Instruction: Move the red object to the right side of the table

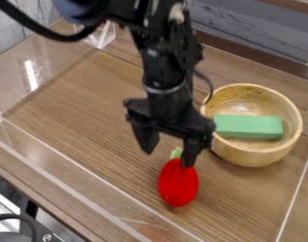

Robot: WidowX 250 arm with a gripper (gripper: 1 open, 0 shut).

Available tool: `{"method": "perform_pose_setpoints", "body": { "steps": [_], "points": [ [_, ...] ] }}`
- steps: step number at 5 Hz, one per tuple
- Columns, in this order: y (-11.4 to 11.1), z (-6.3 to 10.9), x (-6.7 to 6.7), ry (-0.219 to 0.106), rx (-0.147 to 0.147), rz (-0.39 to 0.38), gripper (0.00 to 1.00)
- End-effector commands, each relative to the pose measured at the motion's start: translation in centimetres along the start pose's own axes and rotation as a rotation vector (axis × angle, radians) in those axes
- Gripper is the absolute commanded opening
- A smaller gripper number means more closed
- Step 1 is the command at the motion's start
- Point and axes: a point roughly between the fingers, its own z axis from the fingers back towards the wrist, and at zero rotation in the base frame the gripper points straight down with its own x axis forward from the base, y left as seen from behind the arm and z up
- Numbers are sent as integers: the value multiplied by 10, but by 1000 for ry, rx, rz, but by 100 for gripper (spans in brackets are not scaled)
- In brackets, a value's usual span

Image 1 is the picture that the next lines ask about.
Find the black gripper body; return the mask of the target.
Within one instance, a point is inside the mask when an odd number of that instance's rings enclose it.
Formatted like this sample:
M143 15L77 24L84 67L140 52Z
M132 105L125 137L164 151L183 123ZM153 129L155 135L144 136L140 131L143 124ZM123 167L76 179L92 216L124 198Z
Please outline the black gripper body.
M213 121L204 118L195 108L193 85L180 83L171 89L160 90L145 85L145 98L127 98L127 120L135 115L155 121L156 129L180 139L188 137L212 137L216 129Z

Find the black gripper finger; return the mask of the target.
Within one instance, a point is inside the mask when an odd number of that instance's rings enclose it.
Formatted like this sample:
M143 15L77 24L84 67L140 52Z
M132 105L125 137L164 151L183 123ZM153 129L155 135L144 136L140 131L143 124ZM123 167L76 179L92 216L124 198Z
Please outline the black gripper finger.
M147 154L152 154L159 143L159 131L155 121L145 116L135 115L131 118L131 127L141 150Z
M181 167L193 167L201 151L211 148L212 137L188 137L183 142Z

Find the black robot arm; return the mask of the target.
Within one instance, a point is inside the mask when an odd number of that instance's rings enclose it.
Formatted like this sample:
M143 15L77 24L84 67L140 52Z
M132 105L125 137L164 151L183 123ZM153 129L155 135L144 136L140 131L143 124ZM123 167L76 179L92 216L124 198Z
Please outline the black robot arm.
M181 167L192 167L211 146L216 129L195 108L193 77L203 59L184 0L53 0L72 23L109 20L129 29L143 61L144 98L124 100L127 119L144 152L151 153L161 132L183 140Z

